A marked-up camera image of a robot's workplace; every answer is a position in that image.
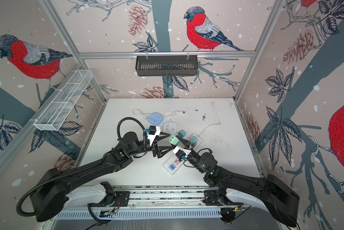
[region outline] cable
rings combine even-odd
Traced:
[[[142,125],[142,123],[140,121],[138,121],[137,119],[133,118],[133,117],[125,117],[123,119],[120,120],[120,122],[117,125],[117,136],[118,139],[121,139],[121,134],[120,134],[120,126],[122,124],[122,122],[126,121],[126,120],[133,120],[134,122],[138,123],[140,125],[140,127],[143,130],[143,148],[144,150],[147,150],[147,133],[145,132],[145,128]]]
[[[163,116],[164,116],[164,117],[169,117],[169,118],[170,118],[170,122],[171,122],[172,117],[174,117],[177,113],[185,113],[185,111],[165,112],[165,113],[163,114]]]
[[[32,195],[38,188],[40,188],[40,187],[42,187],[42,186],[44,186],[44,185],[46,185],[46,184],[48,184],[48,183],[57,181],[57,180],[59,180],[59,179],[61,179],[61,178],[64,178],[64,177],[67,177],[67,176],[71,176],[71,175],[76,174],[76,173],[80,173],[80,172],[87,171],[87,170],[89,170],[89,169],[92,169],[92,168],[97,167],[98,165],[101,165],[101,164],[105,161],[106,156],[109,155],[109,154],[110,154],[110,152],[105,153],[105,154],[103,155],[103,158],[100,160],[100,162],[98,162],[98,163],[96,163],[96,164],[94,164],[94,165],[92,165],[92,166],[89,166],[89,167],[87,167],[87,168],[83,168],[83,169],[77,170],[77,171],[76,171],[76,168],[75,168],[73,172],[69,172],[69,173],[63,174],[62,176],[55,177],[55,178],[53,178],[53,179],[47,180],[46,182],[43,182],[43,183],[41,183],[41,184],[39,184],[39,185],[33,187],[31,190],[27,191],[27,192],[20,198],[20,200],[18,200],[18,204],[16,205],[16,212],[17,212],[20,216],[34,216],[34,215],[35,215],[35,212],[25,212],[25,211],[23,211],[23,209],[21,208],[21,206],[22,206],[24,200],[25,200],[28,196]]]
[[[234,107],[235,107],[235,105],[234,105],[233,103],[231,103],[231,102],[229,102],[229,101],[227,101],[227,100],[218,100],[218,101],[212,102],[213,111],[214,111],[215,116],[216,116],[217,119],[218,119],[218,123],[216,123],[216,124],[211,124],[210,126],[208,126],[208,127],[206,127],[205,129],[203,129],[203,131],[198,135],[198,137],[200,137],[200,135],[202,135],[202,134],[204,133],[204,131],[205,131],[207,128],[209,128],[209,127],[211,127],[211,126],[217,126],[217,125],[220,125],[220,124],[221,124],[221,122],[220,122],[220,120],[219,120],[219,118],[218,118],[218,116],[217,116],[217,113],[215,112],[215,108],[214,108],[214,103],[216,103],[216,102],[221,102],[221,101],[223,101],[223,102],[228,102],[228,103],[231,105],[231,108],[234,108]]]
[[[147,121],[148,118],[151,116],[150,113],[143,113],[143,112],[142,112],[140,109],[138,109],[138,108],[134,109],[134,110],[132,111],[132,113],[135,114],[135,115],[142,115],[143,118],[144,118],[146,121]]]

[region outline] black cable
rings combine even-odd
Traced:
[[[118,139],[119,140],[121,139],[120,126],[121,126],[122,122],[124,122],[126,120],[133,120],[134,122],[138,123],[140,125],[140,127],[143,129],[143,148],[144,148],[144,150],[146,150],[147,149],[147,134],[145,132],[145,128],[140,121],[138,121],[137,119],[135,119],[133,117],[125,117],[125,118],[120,120],[120,122],[117,125],[117,137],[118,137]]]
[[[76,173],[80,173],[80,172],[87,171],[87,170],[89,170],[89,169],[92,169],[92,168],[95,168],[95,167],[101,165],[101,164],[105,161],[106,156],[109,155],[109,154],[110,154],[110,152],[105,153],[105,154],[103,155],[103,158],[100,160],[100,162],[98,162],[98,163],[96,163],[96,164],[94,164],[94,165],[92,165],[92,166],[89,166],[89,167],[87,167],[87,168],[83,168],[83,169],[77,170],[77,171],[76,171],[76,168],[75,168],[73,172],[69,172],[69,173],[63,174],[62,176],[58,176],[58,177],[55,177],[55,178],[53,178],[53,179],[47,180],[47,181],[45,181],[45,182],[43,182],[43,183],[41,183],[41,184],[39,184],[39,185],[33,187],[31,190],[27,191],[27,192],[20,198],[20,200],[18,200],[18,204],[16,205],[16,212],[17,212],[20,216],[34,216],[34,215],[35,215],[35,212],[25,212],[25,211],[23,211],[23,209],[21,208],[21,206],[22,206],[24,200],[25,200],[28,196],[32,195],[38,188],[40,188],[40,187],[42,187],[42,186],[44,186],[44,185],[46,185],[46,184],[48,184],[48,183],[57,181],[57,180],[59,180],[59,179],[61,179],[61,178],[64,178],[64,177],[67,177],[67,176],[71,176],[71,175],[76,174]]]

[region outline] table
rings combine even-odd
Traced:
[[[172,122],[177,123],[178,131],[186,131],[186,139],[193,133],[199,135],[208,125],[218,123],[212,102],[222,99],[233,103],[230,98],[109,99],[80,165],[102,158],[105,152],[116,146],[116,128],[122,118],[134,117],[145,128],[150,126],[142,115],[132,113],[136,108],[143,113],[185,111],[177,113]],[[200,136],[203,142],[195,150],[210,148],[218,166],[246,176],[260,177],[236,108],[231,108],[229,103],[223,101],[215,103],[214,107],[221,125],[206,129]],[[161,130],[163,123],[169,120],[165,118],[162,121],[159,125]],[[136,122],[127,120],[122,123],[121,136],[128,131],[135,132],[139,140],[142,140],[142,130]],[[169,138],[159,141],[158,145],[169,145],[168,140]],[[142,158],[133,159],[126,168],[98,177],[85,185],[108,181],[113,186],[207,186],[203,180],[205,174],[200,174],[194,168],[182,165],[174,175],[165,172],[163,164],[172,154],[170,151],[157,159],[152,152],[148,152]]]

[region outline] power outlet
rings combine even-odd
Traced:
[[[174,135],[177,133],[177,123],[175,122],[165,122],[163,124],[163,132],[170,133]]]

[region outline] power plug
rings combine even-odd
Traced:
[[[176,122],[165,122],[163,124],[163,132],[170,133],[172,135],[177,133],[177,124],[176,124]]]
[[[148,122],[154,126],[158,126],[163,121],[163,116],[159,113],[152,113],[148,118]]]

